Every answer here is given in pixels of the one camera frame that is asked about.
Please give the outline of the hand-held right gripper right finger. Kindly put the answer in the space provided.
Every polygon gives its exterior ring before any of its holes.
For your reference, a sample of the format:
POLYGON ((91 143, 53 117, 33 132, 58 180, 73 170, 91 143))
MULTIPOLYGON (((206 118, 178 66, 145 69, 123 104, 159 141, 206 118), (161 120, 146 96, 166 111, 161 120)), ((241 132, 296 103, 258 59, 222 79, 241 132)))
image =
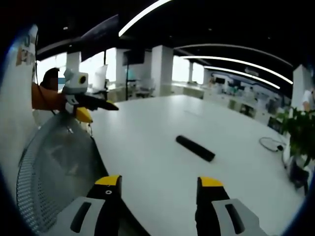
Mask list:
POLYGON ((240 200, 231 199, 223 184, 199 177, 196 193, 196 230, 199 236, 265 236, 259 218, 240 200))

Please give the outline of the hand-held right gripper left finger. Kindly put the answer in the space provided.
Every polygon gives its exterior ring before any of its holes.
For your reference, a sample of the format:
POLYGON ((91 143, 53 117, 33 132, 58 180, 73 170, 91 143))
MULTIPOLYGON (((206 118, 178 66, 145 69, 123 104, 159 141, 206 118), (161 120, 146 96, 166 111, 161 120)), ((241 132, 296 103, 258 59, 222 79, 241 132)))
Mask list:
POLYGON ((97 180, 58 215, 49 236, 117 236, 121 215, 121 175, 97 180))

